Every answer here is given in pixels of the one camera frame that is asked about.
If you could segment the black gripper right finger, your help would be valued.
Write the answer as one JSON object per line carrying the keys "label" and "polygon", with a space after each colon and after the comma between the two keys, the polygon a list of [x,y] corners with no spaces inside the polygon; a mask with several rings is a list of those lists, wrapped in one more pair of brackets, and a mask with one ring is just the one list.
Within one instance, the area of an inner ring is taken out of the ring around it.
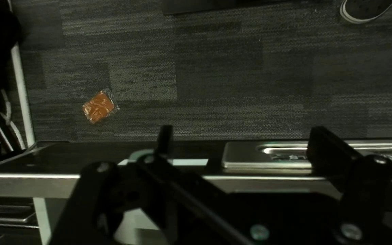
{"label": "black gripper right finger", "polygon": [[341,245],[392,245],[392,161],[363,156],[323,127],[310,130],[311,172],[338,193],[334,240]]}

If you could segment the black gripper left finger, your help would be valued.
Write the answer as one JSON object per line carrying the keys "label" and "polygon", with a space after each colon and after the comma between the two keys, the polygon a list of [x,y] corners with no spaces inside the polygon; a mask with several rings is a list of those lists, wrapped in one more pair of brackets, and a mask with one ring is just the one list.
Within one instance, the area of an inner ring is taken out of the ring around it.
{"label": "black gripper left finger", "polygon": [[253,245],[228,195],[171,165],[172,129],[156,148],[129,164],[85,167],[51,235],[50,245],[119,245],[114,237],[127,212],[142,212],[171,245]]}

